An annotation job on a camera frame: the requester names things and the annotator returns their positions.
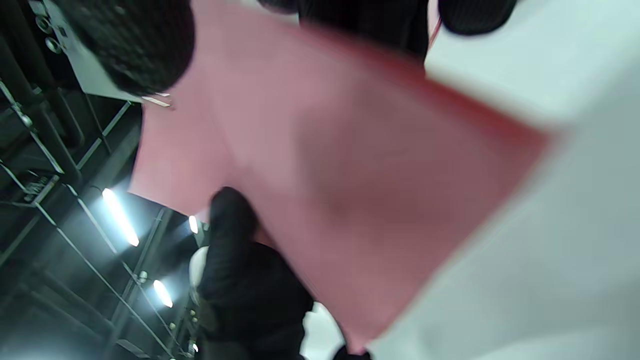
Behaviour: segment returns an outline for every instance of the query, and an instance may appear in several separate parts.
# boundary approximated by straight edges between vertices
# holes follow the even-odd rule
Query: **fluorescent light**
[[[116,219],[116,222],[120,226],[124,236],[127,238],[127,241],[133,245],[138,246],[140,243],[138,239],[138,235],[136,235],[136,231],[131,226],[131,223],[127,219],[127,215],[125,215],[122,206],[118,202],[118,198],[116,194],[114,194],[111,189],[104,189],[102,191],[102,198],[104,202],[107,203],[109,210],[113,214],[113,217]]]
[[[154,289],[156,289],[156,294],[160,298],[160,301],[167,306],[173,307],[173,301],[171,301],[171,296],[169,296],[169,291],[166,290],[164,284],[160,280],[154,281]]]
[[[189,217],[189,227],[191,228],[192,233],[198,233],[198,220],[196,220],[196,217],[193,215]]]

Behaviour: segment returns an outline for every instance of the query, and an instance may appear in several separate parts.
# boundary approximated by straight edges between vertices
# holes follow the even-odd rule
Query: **metal rack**
[[[182,215],[151,206],[157,209],[157,213],[150,219],[150,230],[140,248],[133,253],[123,252],[105,216],[97,213],[96,206],[92,208],[92,204],[100,200],[95,188],[111,186],[131,162],[140,137],[140,124],[139,121],[123,123],[122,119],[138,105],[122,101],[120,109],[103,128],[93,101],[83,94],[84,105],[89,109],[95,126],[93,130],[97,130],[91,146],[83,151],[89,136],[78,125],[78,115],[71,111],[63,91],[54,84],[39,48],[33,45],[34,39],[23,23],[24,15],[17,2],[3,1],[1,8],[7,19],[12,18],[10,24],[20,41],[27,44],[23,50],[32,59],[30,65],[38,69],[38,88],[34,91],[7,39],[0,33],[0,90],[10,103],[10,110],[3,112],[2,117],[17,116],[26,128],[26,135],[18,139],[15,148],[11,148],[10,153],[0,154],[1,171],[11,179],[11,189],[14,190],[3,193],[0,207],[19,213],[18,220],[4,234],[8,243],[0,249],[0,277],[3,279],[0,286],[4,290],[0,297],[0,316],[5,317],[3,327],[12,326],[9,320],[18,321],[9,308],[13,306],[24,311],[21,304],[29,304],[65,323],[64,329],[68,327],[82,332],[86,335],[84,338],[90,339],[87,343],[94,344],[88,351],[94,355],[100,351],[103,359],[122,358],[123,348],[138,357],[141,354],[157,359],[192,357],[193,352],[188,346],[193,327],[189,325],[195,314],[186,292],[181,294],[179,305],[166,314],[147,294],[148,284],[140,279],[143,270],[152,274],[160,267],[159,259],[163,256],[163,247],[166,247],[170,233],[168,228]],[[51,112],[62,125],[63,135],[56,129]],[[13,157],[26,144],[35,144],[50,164],[49,169],[15,169],[7,156]],[[90,167],[97,171],[91,174]],[[69,229],[73,224],[69,225],[70,218],[76,221],[73,224],[82,224],[77,225],[82,229],[91,228],[95,236],[85,238],[85,234],[76,230],[71,233]],[[103,249],[103,259],[93,254],[97,248]],[[84,267],[72,268],[72,265],[65,264],[66,259],[79,259]],[[105,266],[101,261],[110,264]],[[59,279],[60,276],[53,274],[53,270],[67,265],[68,268],[59,272],[77,272],[82,277],[96,280],[87,281],[87,286],[74,285],[75,289],[70,288],[68,281],[65,283]],[[107,272],[123,274],[119,279],[126,280],[124,288],[112,284]],[[98,286],[106,289],[100,292],[102,295],[94,295]],[[92,296],[117,299],[113,312],[105,314],[110,311],[99,311],[91,305],[86,298]],[[146,342],[147,338],[153,343],[138,354],[131,350],[138,346],[127,337],[131,332],[128,329],[132,328],[144,330],[146,337],[140,338],[140,343]],[[3,341],[13,340],[6,336]],[[77,343],[79,347],[86,345],[81,341]]]

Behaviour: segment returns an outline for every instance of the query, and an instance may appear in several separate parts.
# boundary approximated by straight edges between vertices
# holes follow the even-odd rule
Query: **metal pole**
[[[140,256],[138,263],[134,268],[134,274],[138,275],[143,269],[146,269],[146,267],[149,266],[149,263],[151,261],[153,261],[155,253],[160,248],[161,240],[164,236],[166,227],[169,224],[169,219],[171,219],[172,215],[173,210],[167,208],[163,208],[158,214],[158,218],[156,223],[154,224],[154,228],[147,238],[147,244],[143,249],[143,254]],[[109,359],[109,357],[111,356],[113,347],[120,339],[122,332],[130,319],[130,316],[127,314],[126,309],[131,308],[134,302],[138,299],[140,290],[140,286],[137,284],[136,279],[130,279],[123,295],[124,302],[118,304],[118,307],[114,312],[114,316],[111,319],[114,329],[111,333],[111,337],[106,343],[103,359]]]
[[[3,36],[0,35],[0,78],[9,89],[13,98],[22,104],[29,104],[34,97],[31,86],[26,77],[22,73],[22,69],[18,65],[13,53],[6,43]],[[38,130],[38,137],[42,141],[44,147],[51,153],[56,163],[60,165],[65,176],[63,181],[70,184],[79,184],[82,175],[78,170],[76,163],[71,158],[71,154],[62,142],[56,128],[51,124],[50,119],[40,107],[34,108],[26,113],[29,120]]]
[[[22,47],[25,59],[27,59],[38,85],[45,92],[51,92],[49,104],[67,135],[64,139],[65,145],[72,149],[82,146],[84,144],[82,129],[56,85],[44,55],[38,47],[36,39],[24,17],[20,4],[16,0],[2,0],[0,1],[0,9],[4,23],[11,29],[17,43]]]

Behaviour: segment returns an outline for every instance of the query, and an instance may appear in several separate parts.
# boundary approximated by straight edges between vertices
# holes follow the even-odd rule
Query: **white object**
[[[194,234],[198,233],[198,220],[193,215],[189,217],[189,227],[191,228],[192,233]]]
[[[154,289],[156,291],[156,294],[160,298],[160,301],[166,307],[173,307],[173,301],[171,301],[171,296],[169,296],[169,291],[166,290],[166,287],[164,286],[162,281],[160,280],[154,281]]]
[[[116,222],[118,223],[118,226],[120,226],[120,229],[124,233],[124,236],[127,239],[127,241],[132,246],[138,246],[138,244],[140,244],[138,235],[136,234],[136,231],[133,229],[133,226],[131,226],[129,219],[127,219],[127,215],[125,214],[124,209],[122,209],[122,206],[120,205],[120,202],[116,197],[116,194],[113,193],[111,189],[107,188],[102,191],[102,198],[104,199],[104,202],[107,204],[107,207],[109,208],[111,214],[113,215],[113,218],[115,218]]]

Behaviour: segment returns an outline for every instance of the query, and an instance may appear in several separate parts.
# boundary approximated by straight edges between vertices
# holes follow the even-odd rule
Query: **black object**
[[[59,179],[57,173],[46,170],[21,172],[16,175],[16,180],[20,181],[22,187],[16,182],[11,182],[6,188],[0,190],[0,204],[14,206],[39,204]]]
[[[20,65],[13,57],[13,53],[9,49],[4,37],[0,35],[0,78],[12,93],[15,100],[21,104],[30,104],[33,102],[33,91],[29,82],[24,76]],[[75,185],[81,182],[82,175],[78,170],[76,163],[71,158],[68,149],[62,142],[56,128],[51,123],[51,119],[41,108],[25,109],[33,121],[33,127],[38,131],[40,140],[57,161],[64,176],[63,183]]]
[[[223,188],[209,217],[200,351],[208,359],[298,360],[312,297],[276,250],[253,241],[258,220],[242,194]]]
[[[25,67],[26,72],[34,75],[34,80],[37,84],[48,93],[47,100],[51,105],[51,110],[60,121],[60,125],[62,125],[66,135],[62,138],[63,142],[72,149],[82,146],[84,144],[84,134],[62,96],[51,70],[49,70],[49,66],[47,66],[44,55],[27,24],[20,4],[17,0],[2,0],[0,2],[0,14],[2,14],[7,28],[23,52],[22,58],[26,60],[26,63],[22,64],[22,66]]]
[[[300,0],[300,22],[317,23],[424,61],[428,0]]]
[[[298,13],[298,0],[258,0],[263,8],[282,15]]]
[[[442,24],[459,35],[489,33],[504,25],[517,0],[440,0]]]
[[[362,355],[349,354],[347,347],[343,346],[335,353],[333,360],[372,360],[372,357],[369,352],[365,352]]]
[[[114,84],[133,95],[163,92],[191,62],[189,0],[55,0]]]

